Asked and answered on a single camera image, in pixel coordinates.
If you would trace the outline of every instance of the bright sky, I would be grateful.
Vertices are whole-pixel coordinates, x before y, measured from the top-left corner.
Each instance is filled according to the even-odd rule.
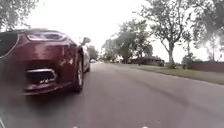
[[[141,0],[44,0],[30,15],[28,24],[33,28],[59,30],[73,39],[88,36],[100,50],[105,40],[117,32],[118,24],[132,19],[135,16],[132,12],[139,8]],[[168,61],[164,47],[159,42],[152,45],[153,55]],[[206,59],[202,52],[197,55]],[[175,47],[176,62],[181,62],[185,54],[182,47]]]

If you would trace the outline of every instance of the parked car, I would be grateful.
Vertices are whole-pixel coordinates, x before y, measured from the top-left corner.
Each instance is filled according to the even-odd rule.
[[[90,71],[86,43],[74,42],[64,33],[30,29],[0,33],[0,58],[13,56],[27,80],[25,95],[39,95],[62,88],[83,89],[84,72]]]
[[[90,60],[90,63],[96,63],[96,60],[91,59],[91,60]]]

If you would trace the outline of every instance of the tree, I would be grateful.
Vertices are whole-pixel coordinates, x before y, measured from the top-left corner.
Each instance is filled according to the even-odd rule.
[[[146,0],[149,6],[142,6],[137,14],[150,22],[151,32],[160,40],[169,55],[169,66],[175,68],[173,50],[180,41],[184,27],[188,25],[191,13],[187,13],[187,0]]]
[[[91,46],[88,47],[87,50],[89,52],[90,59],[97,60],[97,58],[98,58],[98,51],[95,49],[95,47],[91,45]]]
[[[215,55],[222,51],[224,45],[224,1],[206,0],[195,1],[197,17],[195,19],[194,33],[198,40],[197,45],[207,50],[208,59],[215,61]]]
[[[12,30],[17,25],[26,25],[24,20],[39,0],[1,0],[0,30]]]
[[[113,53],[123,58],[123,62],[127,63],[130,58],[137,56],[143,57],[143,53],[147,56],[152,55],[152,45],[149,44],[147,38],[149,33],[146,31],[146,21],[131,21],[121,24],[119,32],[113,39],[109,39],[103,45],[105,53]]]
[[[134,50],[137,49],[135,23],[136,21],[133,19],[120,25],[120,31],[117,34],[117,38],[114,39],[117,46],[116,52],[119,56],[122,56],[124,63],[128,62],[129,58],[134,55]]]
[[[116,59],[116,44],[114,40],[108,39],[102,46],[104,49],[104,54],[102,55],[102,59],[104,61],[115,61]]]

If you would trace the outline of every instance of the asphalt road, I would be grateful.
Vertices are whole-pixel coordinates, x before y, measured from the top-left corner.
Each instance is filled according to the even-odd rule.
[[[103,63],[92,65],[79,95],[32,101],[0,92],[6,128],[224,127],[223,86]]]

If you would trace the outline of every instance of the car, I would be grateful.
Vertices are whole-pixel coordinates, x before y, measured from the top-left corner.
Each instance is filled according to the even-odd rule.
[[[90,71],[90,55],[84,37],[74,42],[66,34],[48,29],[23,29],[0,33],[1,59],[12,56],[20,65],[27,85],[24,95],[41,95],[69,88],[83,89],[84,73]]]
[[[96,63],[96,60],[91,59],[91,60],[90,60],[90,63]]]

